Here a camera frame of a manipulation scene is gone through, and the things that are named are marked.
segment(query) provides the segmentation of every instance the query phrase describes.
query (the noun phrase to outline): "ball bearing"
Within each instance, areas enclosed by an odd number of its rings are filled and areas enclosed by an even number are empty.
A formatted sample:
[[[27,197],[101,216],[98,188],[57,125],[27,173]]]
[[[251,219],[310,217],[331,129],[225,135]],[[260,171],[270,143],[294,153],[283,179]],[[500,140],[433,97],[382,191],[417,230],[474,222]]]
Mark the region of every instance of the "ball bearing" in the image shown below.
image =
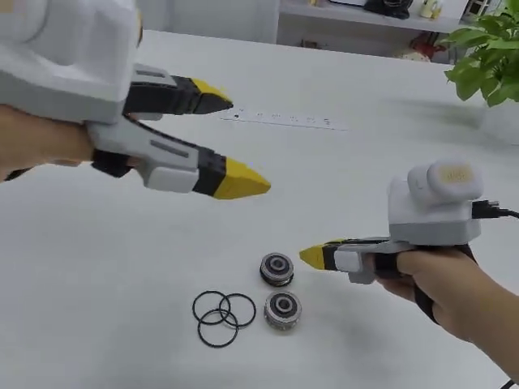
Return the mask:
[[[294,279],[294,264],[286,255],[267,254],[261,260],[259,273],[267,284],[279,288],[290,284]]]
[[[271,327],[288,331],[298,323],[301,311],[301,302],[293,293],[275,292],[265,302],[264,317]]]

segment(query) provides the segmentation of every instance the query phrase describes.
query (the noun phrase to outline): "table surface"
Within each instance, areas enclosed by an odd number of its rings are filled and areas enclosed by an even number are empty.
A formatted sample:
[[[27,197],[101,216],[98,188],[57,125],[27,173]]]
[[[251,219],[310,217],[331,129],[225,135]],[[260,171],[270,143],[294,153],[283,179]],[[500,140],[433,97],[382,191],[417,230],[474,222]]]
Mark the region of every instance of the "table surface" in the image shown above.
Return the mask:
[[[444,156],[478,164],[487,196],[519,209],[517,149],[476,131],[482,101],[458,101],[443,66],[162,32],[145,34],[139,60],[225,87],[240,107],[330,117],[350,130],[217,115],[156,123],[272,182],[267,195],[232,202],[150,191],[135,173],[117,181],[88,166],[42,167],[2,185],[0,387],[487,389],[506,381],[414,305],[298,260],[299,250],[332,238],[386,234],[392,176]],[[489,221],[473,244],[481,265],[515,292],[517,233],[517,222]],[[298,327],[280,336],[259,314],[230,347],[201,344],[195,296],[246,293],[261,308],[271,289],[258,270],[272,251],[294,260]],[[250,313],[240,301],[234,308],[241,320]]]

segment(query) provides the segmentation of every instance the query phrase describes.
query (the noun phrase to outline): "rubber o-ring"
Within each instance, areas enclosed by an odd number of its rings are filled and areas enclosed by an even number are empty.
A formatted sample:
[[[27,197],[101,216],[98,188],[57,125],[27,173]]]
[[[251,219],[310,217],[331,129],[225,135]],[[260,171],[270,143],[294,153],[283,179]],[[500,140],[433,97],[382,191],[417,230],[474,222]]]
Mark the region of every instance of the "rubber o-ring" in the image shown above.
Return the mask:
[[[238,332],[239,332],[239,328],[238,328],[238,319],[236,318],[236,316],[234,316],[233,313],[231,313],[229,310],[226,310],[225,311],[227,313],[227,316],[225,316],[225,319],[226,320],[229,316],[231,318],[233,318],[234,320],[234,324],[232,324],[232,327],[234,328],[234,335],[233,337],[231,338],[231,340],[229,340],[228,342],[226,343],[223,343],[223,344],[214,344],[214,343],[210,343],[208,342],[204,336],[202,335],[202,324],[204,323],[204,319],[207,318],[208,316],[211,316],[212,314],[215,314],[215,313],[219,313],[219,314],[222,314],[221,313],[221,310],[219,308],[216,308],[215,310],[210,310],[209,312],[206,312],[200,321],[198,321],[198,337],[200,338],[200,340],[202,340],[202,342],[210,347],[210,348],[224,348],[224,347],[227,347],[229,345],[231,345],[235,340],[236,340],[236,337],[238,336]]]
[[[227,305],[229,306],[228,310],[224,310],[225,314],[221,313],[221,319],[220,320],[217,320],[216,322],[206,322],[204,320],[204,316],[200,317],[199,315],[196,314],[196,302],[203,296],[206,296],[208,294],[216,294],[218,296],[221,297],[221,301],[220,301],[220,306],[221,306],[221,302],[222,301],[226,301],[227,302]],[[222,292],[218,292],[217,290],[206,290],[205,292],[202,292],[201,294],[199,294],[196,299],[193,301],[193,305],[191,306],[191,311],[193,312],[193,316],[195,316],[195,319],[196,321],[198,321],[198,323],[202,323],[203,325],[205,326],[216,326],[217,324],[221,324],[223,323],[228,317],[229,315],[231,314],[230,313],[230,300],[229,298]]]
[[[225,317],[224,317],[224,314],[223,312],[229,312],[230,311],[230,299],[232,297],[241,297],[241,298],[244,298],[246,300],[248,300],[251,305],[252,305],[252,310],[253,310],[253,313],[252,313],[252,317],[251,319],[248,321],[248,322],[245,322],[245,323],[238,323],[238,320],[235,320],[235,323],[229,323],[229,320],[227,320],[227,318],[229,317],[229,315],[227,314]],[[223,303],[224,301],[227,302],[227,304],[229,304],[229,307],[228,307],[228,310],[224,310],[223,309]],[[252,322],[254,322],[254,319],[256,318],[256,304],[252,301],[252,299],[250,297],[248,297],[247,295],[245,294],[242,294],[242,293],[231,293],[231,294],[228,294],[225,296],[225,298],[222,298],[220,300],[220,305],[218,306],[218,310],[220,311],[220,316],[222,318],[222,321],[226,322],[227,324],[229,324],[230,326],[232,327],[236,327],[236,328],[245,328],[245,327],[248,327],[252,324]]]

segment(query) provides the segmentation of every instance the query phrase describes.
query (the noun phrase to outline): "white shelf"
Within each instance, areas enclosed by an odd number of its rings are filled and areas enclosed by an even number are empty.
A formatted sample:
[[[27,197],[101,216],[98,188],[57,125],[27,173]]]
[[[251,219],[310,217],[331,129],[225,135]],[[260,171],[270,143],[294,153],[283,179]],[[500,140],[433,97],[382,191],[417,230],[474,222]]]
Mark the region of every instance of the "white shelf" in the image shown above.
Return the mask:
[[[436,20],[431,20],[422,18],[419,15],[411,15],[408,19],[401,20],[365,11],[360,6],[332,4],[326,0],[322,1],[318,6],[311,6],[307,3],[307,0],[281,0],[280,13],[446,33],[465,25],[464,22],[457,19],[439,17]]]

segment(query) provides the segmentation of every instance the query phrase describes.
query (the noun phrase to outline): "green plant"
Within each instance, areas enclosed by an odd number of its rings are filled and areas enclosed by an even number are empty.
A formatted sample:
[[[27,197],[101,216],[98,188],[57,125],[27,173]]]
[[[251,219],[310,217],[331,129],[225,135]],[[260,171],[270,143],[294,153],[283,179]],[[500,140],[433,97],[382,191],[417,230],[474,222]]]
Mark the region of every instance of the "green plant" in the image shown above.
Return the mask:
[[[507,0],[500,15],[480,16],[473,27],[452,32],[444,42],[472,50],[445,72],[460,99],[481,90],[490,107],[507,99],[519,102],[519,0]]]

